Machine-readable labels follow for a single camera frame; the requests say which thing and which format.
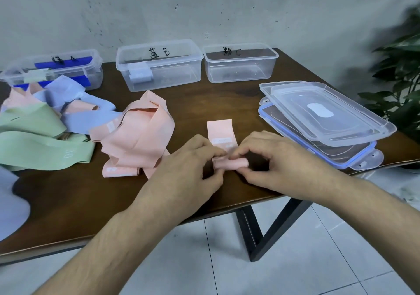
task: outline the hand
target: hand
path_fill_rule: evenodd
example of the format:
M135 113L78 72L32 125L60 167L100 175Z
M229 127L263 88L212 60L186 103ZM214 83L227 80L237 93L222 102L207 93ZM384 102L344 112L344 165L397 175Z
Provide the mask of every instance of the hand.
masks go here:
M203 167L213 157L227 153L201 135L162 160L155 173L142 187L131 207L147 207L171 225L193 215L223 184L222 169L206 180Z
M300 200L321 203L352 177L334 169L300 145L278 134L253 132L231 154L236 159L247 152L270 160L269 171L237 171L254 185L277 191Z

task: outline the chinese character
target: chinese character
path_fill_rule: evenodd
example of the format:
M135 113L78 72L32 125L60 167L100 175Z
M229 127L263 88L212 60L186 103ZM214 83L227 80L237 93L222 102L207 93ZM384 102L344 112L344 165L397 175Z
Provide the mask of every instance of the chinese character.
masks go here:
M55 63L59 63L61 65L64 65L64 60L60 56L53 57L52 61L55 62Z
M223 47L223 49L225 51L223 54L224 56L228 56L232 54L232 50L230 48Z
M151 53L151 55L150 55L150 59L155 59L155 58L158 58L159 56L156 54L156 52L155 52L155 49L154 48L150 48L149 49L149 52Z

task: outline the left hand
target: left hand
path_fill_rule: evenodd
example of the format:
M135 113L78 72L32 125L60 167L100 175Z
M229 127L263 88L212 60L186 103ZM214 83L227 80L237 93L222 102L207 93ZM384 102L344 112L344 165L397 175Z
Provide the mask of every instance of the left hand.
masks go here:
M155 173L142 187L130 206L147 208L162 221L178 225L192 216L223 184L222 169L202 179L203 167L213 157L227 153L201 135L162 160Z

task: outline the table top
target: table top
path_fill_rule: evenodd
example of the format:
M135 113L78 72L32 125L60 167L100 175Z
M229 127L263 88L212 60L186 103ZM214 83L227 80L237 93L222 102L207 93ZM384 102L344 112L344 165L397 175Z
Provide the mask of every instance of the table top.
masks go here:
M305 67L278 51L270 79L212 84L202 66L201 81L153 90L166 100L175 121L168 144L170 153L199 133L207 136L207 121L232 119L240 143L252 131L272 128L259 117L259 101L264 96L259 84L274 81L321 81ZM123 111L143 92L131 93L115 63L102 66L102 86L90 92L107 99ZM402 165L420 160L420 146L400 132L378 142L385 154L383 166ZM121 178L103 178L102 167L108 155L97 144L89 164L77 164L64 170L26 170L14 186L14 192L29 201L28 221L0 242L0 264L78 248L86 244L116 213L127 208L146 182L144 174ZM355 174L348 169L344 172ZM280 197L275 192L252 186L236 172L227 171L224 184L191 218L195 221L258 201Z

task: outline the white tile floor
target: white tile floor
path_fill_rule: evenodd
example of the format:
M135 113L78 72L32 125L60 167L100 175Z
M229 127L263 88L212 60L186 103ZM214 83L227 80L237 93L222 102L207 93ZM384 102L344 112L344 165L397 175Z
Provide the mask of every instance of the white tile floor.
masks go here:
M420 187L420 177L416 181L415 187ZM283 197L253 205L263 233L287 201ZM0 267L0 294L31 294L76 253L69 251ZM347 223L332 211L313 205L254 263L249 262L234 214L179 226L159 243L121 292L134 294L413 295L413 292Z

